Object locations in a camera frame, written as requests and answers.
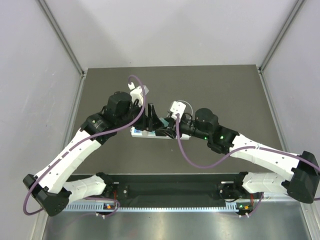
white cable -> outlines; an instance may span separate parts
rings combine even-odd
[[[176,102],[182,102],[182,103],[188,104],[188,105],[189,105],[189,107],[190,107],[190,109],[191,109],[191,116],[193,116],[193,115],[194,115],[194,109],[192,108],[192,106],[191,106],[191,104],[190,104],[190,103],[188,103],[188,102],[187,102],[187,101],[185,101],[185,100],[178,100],[178,101],[176,101]]]

white wall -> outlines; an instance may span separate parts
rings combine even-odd
[[[80,75],[35,0],[0,9],[0,238],[24,240],[35,217],[22,180],[60,151]]]
[[[320,163],[320,1],[305,2],[265,70],[290,151]]]
[[[47,0],[83,68],[261,64],[295,0]]]

metal floor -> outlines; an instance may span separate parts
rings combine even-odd
[[[248,138],[280,149],[280,141],[255,65],[89,69],[74,132],[107,104],[116,91],[129,91],[127,78],[137,75],[149,88],[147,101],[159,117],[170,103],[186,100],[196,111],[209,108],[219,123]],[[201,165],[222,157],[201,139],[182,142],[189,158]],[[242,159],[230,158],[214,169],[188,165],[174,140],[133,138],[124,130],[90,155],[76,174],[186,174],[266,172]],[[63,212],[50,219],[54,232],[82,213]],[[263,202],[248,218],[233,213],[125,213],[102,220],[86,216],[56,235],[46,226],[43,240],[308,240],[310,234],[298,202]]]

reflective metal surface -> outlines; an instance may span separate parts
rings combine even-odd
[[[105,220],[88,215],[53,234],[82,214],[63,212],[50,218],[43,240],[311,239],[298,202],[264,202],[250,218],[219,212],[119,212]]]

perforated metal strip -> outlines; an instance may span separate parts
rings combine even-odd
[[[66,206],[65,212],[112,212],[104,209],[103,202],[75,201]],[[120,207],[118,212],[238,212],[235,202],[226,202],[218,207]]]

